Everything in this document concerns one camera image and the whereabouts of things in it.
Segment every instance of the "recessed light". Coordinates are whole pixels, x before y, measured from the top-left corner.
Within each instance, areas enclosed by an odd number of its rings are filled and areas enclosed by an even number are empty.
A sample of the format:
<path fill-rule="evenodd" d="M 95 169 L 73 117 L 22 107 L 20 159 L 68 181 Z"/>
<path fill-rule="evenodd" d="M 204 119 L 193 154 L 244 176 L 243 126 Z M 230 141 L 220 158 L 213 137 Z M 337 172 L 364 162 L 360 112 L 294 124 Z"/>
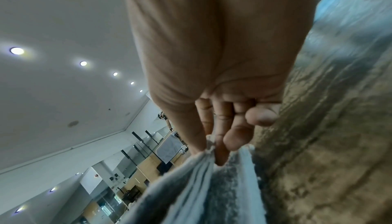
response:
<path fill-rule="evenodd" d="M 22 48 L 18 48 L 18 47 L 10 48 L 9 51 L 11 53 L 13 53 L 14 55 L 22 55 L 24 53 L 24 50 Z"/>
<path fill-rule="evenodd" d="M 18 213 L 18 212 L 22 211 L 23 209 L 24 209 L 24 207 L 20 207 L 20 208 L 18 208 L 18 209 L 15 211 L 15 213 Z"/>

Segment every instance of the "floor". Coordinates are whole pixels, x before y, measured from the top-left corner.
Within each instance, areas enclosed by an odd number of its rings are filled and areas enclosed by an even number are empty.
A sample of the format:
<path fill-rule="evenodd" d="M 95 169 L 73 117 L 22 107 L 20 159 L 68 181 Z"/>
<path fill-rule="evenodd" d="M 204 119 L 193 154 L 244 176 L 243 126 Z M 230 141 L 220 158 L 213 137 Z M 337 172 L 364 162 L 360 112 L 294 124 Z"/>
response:
<path fill-rule="evenodd" d="M 392 223 L 392 0 L 320 3 L 280 120 L 257 129 L 274 224 Z"/>

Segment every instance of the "finger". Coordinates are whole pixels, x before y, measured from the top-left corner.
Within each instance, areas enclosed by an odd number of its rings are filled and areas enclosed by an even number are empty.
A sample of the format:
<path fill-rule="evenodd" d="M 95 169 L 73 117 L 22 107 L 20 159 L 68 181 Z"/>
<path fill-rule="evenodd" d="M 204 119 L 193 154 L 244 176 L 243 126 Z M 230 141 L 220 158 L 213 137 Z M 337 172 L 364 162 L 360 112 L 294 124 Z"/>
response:
<path fill-rule="evenodd" d="M 192 154 L 206 149 L 205 132 L 195 103 L 167 104 L 167 102 L 159 101 L 159 107 L 168 116 L 183 140 L 187 142 Z"/>
<path fill-rule="evenodd" d="M 222 166 L 229 158 L 230 151 L 223 143 L 223 137 L 230 130 L 233 124 L 234 111 L 230 102 L 213 101 L 216 114 L 215 125 L 215 163 Z"/>
<path fill-rule="evenodd" d="M 254 106 L 254 100 L 234 103 L 235 116 L 231 129 L 223 138 L 230 151 L 236 151 L 253 138 L 254 126 L 247 123 L 245 113 Z"/>
<path fill-rule="evenodd" d="M 214 108 L 209 99 L 199 98 L 196 100 L 196 108 L 206 135 L 211 135 L 214 130 Z"/>
<path fill-rule="evenodd" d="M 280 108 L 280 103 L 259 102 L 246 112 L 245 118 L 252 125 L 271 126 L 278 119 Z"/>

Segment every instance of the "white ceiling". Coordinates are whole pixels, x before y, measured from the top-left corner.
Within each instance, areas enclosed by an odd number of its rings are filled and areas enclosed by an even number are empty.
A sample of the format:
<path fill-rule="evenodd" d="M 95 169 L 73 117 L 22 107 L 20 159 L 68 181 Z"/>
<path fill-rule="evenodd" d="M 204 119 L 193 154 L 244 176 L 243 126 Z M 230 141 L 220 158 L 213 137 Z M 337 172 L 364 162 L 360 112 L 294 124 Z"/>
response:
<path fill-rule="evenodd" d="M 147 102 L 123 0 L 0 6 L 0 170 L 122 131 Z"/>
<path fill-rule="evenodd" d="M 48 189 L 24 204 L 0 215 L 0 224 L 49 224 L 79 187 L 81 175 L 75 175 L 65 180 L 57 185 L 53 192 Z M 21 192 L 28 190 L 28 185 L 26 187 L 26 189 L 21 189 Z M 15 213 L 21 206 L 24 209 Z"/>

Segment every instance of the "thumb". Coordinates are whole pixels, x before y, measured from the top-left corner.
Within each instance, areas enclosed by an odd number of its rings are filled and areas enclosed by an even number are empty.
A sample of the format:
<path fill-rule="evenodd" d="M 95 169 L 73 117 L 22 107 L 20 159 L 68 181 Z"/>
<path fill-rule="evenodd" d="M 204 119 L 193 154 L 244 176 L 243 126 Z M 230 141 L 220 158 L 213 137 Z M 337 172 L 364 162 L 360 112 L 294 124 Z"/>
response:
<path fill-rule="evenodd" d="M 204 128 L 196 109 L 195 103 L 155 102 L 174 124 L 176 131 L 186 144 L 192 154 L 201 152 L 207 147 Z"/>

